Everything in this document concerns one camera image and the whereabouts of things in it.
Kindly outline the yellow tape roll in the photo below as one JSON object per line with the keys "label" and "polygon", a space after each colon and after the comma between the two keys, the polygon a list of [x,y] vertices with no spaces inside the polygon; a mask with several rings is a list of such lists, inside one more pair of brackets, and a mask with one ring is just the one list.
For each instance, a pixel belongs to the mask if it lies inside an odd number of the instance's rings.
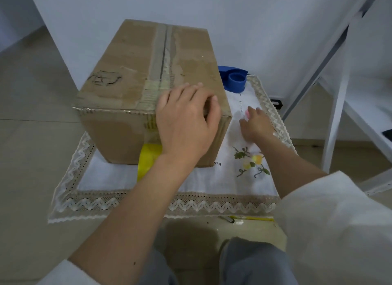
{"label": "yellow tape roll", "polygon": [[137,182],[146,175],[161,153],[161,144],[146,143],[142,146],[138,161]]}

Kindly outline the white folding chair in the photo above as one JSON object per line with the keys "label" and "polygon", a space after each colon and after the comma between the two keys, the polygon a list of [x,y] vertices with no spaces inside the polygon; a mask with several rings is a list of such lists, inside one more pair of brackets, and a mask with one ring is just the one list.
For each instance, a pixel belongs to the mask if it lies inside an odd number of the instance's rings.
{"label": "white folding chair", "polygon": [[349,0],[314,64],[290,94],[285,120],[311,86],[333,98],[321,168],[330,171],[342,112],[392,163],[392,0]]}

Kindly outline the white embroidered lace tablecloth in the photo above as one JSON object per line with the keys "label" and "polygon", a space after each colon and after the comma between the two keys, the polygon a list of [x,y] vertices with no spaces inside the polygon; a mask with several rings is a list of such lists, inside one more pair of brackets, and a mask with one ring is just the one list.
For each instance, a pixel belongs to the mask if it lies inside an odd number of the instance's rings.
{"label": "white embroidered lace tablecloth", "polygon": [[[274,136],[294,152],[296,149],[256,75],[247,76],[242,93],[227,95],[234,118],[214,165],[192,171],[170,202],[167,218],[272,216],[279,197],[261,150],[242,138],[239,118],[245,118],[245,108],[255,104],[263,109],[272,120]],[[107,163],[84,132],[55,189],[47,222],[105,218],[134,187],[137,171],[136,165]]]}

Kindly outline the blue tape dispenser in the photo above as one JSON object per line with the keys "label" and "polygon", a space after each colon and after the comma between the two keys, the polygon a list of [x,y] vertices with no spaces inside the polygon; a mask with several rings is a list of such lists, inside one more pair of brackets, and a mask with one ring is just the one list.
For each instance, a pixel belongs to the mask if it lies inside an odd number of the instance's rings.
{"label": "blue tape dispenser", "polygon": [[248,71],[229,66],[218,66],[219,74],[226,91],[240,94],[245,89]]}

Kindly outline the grey trousers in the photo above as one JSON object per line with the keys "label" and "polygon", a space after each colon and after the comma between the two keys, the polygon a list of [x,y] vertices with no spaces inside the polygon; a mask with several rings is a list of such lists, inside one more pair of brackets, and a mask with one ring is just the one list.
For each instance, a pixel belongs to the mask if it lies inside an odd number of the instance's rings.
{"label": "grey trousers", "polygon": [[[162,253],[153,248],[137,285],[179,285]],[[221,249],[219,285],[298,285],[287,254],[267,242],[233,237]]]}

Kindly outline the person's left forearm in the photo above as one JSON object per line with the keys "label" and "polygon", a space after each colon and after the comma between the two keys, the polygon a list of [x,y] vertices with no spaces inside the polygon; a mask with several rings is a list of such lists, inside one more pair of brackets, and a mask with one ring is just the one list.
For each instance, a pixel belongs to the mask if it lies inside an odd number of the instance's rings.
{"label": "person's left forearm", "polygon": [[198,159],[164,153],[107,218],[69,257],[100,285],[134,285],[164,214]]}

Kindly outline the person's left hand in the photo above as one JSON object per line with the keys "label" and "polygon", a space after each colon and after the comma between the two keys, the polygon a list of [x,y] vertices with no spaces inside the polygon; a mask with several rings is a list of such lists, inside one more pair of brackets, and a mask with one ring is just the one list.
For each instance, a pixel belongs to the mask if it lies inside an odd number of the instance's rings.
{"label": "person's left hand", "polygon": [[197,83],[192,99],[181,99],[181,85],[170,89],[167,105],[156,114],[163,155],[178,168],[192,170],[210,148],[218,129],[204,129],[208,114],[204,95],[215,95]]}

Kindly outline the person's right forearm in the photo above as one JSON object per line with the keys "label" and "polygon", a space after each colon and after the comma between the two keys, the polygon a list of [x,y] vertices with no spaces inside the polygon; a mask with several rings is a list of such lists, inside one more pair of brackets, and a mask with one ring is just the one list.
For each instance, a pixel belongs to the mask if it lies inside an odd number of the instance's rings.
{"label": "person's right forearm", "polygon": [[255,142],[264,155],[280,198],[296,189],[327,176],[325,172],[302,159],[273,135],[259,136]]}

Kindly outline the person's right hand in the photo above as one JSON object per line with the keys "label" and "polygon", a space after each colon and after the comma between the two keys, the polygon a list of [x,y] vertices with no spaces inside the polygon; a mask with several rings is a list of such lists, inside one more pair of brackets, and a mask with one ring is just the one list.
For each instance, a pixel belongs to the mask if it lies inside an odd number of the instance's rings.
{"label": "person's right hand", "polygon": [[248,143],[261,144],[266,140],[273,139],[275,129],[267,116],[267,125],[265,126],[240,126],[242,137]]}

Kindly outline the brown cardboard box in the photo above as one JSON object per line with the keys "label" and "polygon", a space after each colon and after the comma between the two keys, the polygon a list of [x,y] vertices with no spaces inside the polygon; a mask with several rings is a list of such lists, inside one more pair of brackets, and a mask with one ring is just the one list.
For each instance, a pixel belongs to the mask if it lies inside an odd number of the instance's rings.
{"label": "brown cardboard box", "polygon": [[212,167],[232,113],[207,29],[124,20],[73,108],[108,163],[137,165],[144,144],[160,143],[160,94],[184,83],[203,83],[222,109],[214,141],[197,164]]}

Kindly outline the yellow utility knife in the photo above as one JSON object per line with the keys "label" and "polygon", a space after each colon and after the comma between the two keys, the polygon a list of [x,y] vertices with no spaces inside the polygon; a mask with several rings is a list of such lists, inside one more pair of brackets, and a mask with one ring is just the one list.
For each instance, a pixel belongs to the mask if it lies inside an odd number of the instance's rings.
{"label": "yellow utility knife", "polygon": [[255,216],[218,216],[218,218],[221,218],[231,224],[234,224],[237,221],[240,220],[253,220],[253,221],[265,221],[265,222],[275,222],[274,218],[272,217],[255,217]]}

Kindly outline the white shirt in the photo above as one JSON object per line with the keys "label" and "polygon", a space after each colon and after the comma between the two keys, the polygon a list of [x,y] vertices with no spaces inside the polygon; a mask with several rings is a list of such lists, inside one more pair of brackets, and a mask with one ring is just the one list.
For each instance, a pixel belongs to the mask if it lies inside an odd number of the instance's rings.
{"label": "white shirt", "polygon": [[[298,284],[392,285],[392,210],[344,173],[308,183],[279,202],[275,220]],[[68,259],[38,285],[100,285]]]}

